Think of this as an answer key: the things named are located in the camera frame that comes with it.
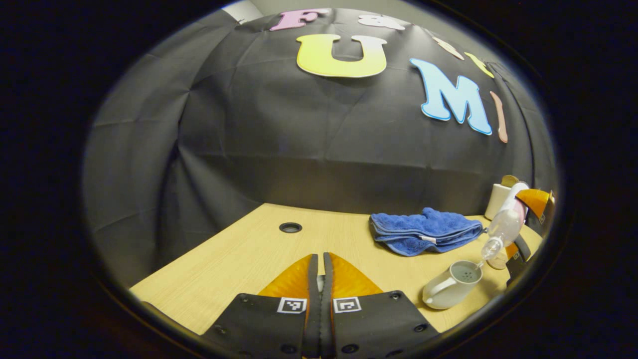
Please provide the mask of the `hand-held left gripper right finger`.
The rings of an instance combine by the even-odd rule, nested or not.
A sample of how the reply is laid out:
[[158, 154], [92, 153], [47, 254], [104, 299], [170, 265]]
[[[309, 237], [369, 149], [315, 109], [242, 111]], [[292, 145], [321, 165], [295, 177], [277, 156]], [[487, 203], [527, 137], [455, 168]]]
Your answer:
[[382, 291], [353, 264], [323, 255], [321, 359], [396, 359], [439, 332], [402, 291]]

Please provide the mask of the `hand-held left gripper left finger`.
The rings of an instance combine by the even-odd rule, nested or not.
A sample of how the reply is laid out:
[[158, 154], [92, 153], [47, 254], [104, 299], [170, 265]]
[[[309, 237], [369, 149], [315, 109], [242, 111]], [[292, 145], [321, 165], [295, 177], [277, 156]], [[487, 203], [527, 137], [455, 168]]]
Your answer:
[[306, 255], [257, 295], [235, 296], [203, 338], [241, 359], [318, 359], [318, 265]]

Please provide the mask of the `clear water bottle pink label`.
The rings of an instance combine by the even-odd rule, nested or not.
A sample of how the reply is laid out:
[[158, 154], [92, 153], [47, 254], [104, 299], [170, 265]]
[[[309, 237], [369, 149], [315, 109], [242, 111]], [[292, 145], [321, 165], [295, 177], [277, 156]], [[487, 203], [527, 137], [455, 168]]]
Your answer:
[[504, 248], [511, 245], [519, 236], [528, 207], [519, 200], [516, 195], [522, 190], [528, 190], [529, 185], [524, 181], [514, 184], [499, 211], [493, 216], [486, 230], [488, 241], [481, 250], [482, 259], [485, 261], [494, 259]]

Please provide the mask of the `white ceramic teacup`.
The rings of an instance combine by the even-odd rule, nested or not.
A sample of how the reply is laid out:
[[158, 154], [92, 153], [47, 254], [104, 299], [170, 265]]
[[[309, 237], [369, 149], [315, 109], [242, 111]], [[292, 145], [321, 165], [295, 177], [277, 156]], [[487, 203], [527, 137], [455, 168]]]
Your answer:
[[460, 304], [483, 278], [481, 266], [471, 261], [456, 261], [422, 289], [422, 301], [438, 311]]

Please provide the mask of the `white toaster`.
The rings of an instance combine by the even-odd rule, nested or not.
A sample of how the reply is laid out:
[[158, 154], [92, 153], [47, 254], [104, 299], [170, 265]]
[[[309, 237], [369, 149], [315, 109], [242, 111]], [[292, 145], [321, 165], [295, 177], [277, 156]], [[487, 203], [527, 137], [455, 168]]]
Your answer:
[[492, 185], [488, 204], [484, 213], [485, 218], [492, 220], [496, 216], [508, 199], [511, 190], [512, 187], [507, 187], [498, 183], [494, 183]]

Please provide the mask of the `blue folded towel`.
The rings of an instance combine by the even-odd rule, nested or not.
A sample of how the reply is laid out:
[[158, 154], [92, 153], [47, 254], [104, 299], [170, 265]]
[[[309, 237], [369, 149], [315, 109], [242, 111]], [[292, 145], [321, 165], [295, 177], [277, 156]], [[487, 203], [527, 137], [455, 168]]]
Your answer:
[[431, 207], [420, 214], [373, 213], [369, 224], [374, 241], [405, 257], [449, 252], [476, 240], [484, 231], [479, 220]]

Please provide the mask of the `black backdrop cloth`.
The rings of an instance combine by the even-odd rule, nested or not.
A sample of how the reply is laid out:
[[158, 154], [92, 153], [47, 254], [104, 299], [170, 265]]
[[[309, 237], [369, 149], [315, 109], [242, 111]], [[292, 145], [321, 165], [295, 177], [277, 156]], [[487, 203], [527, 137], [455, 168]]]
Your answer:
[[558, 191], [548, 113], [485, 38], [328, 8], [222, 10], [141, 55], [87, 134], [87, 230], [130, 288], [263, 203], [479, 214], [504, 175]]

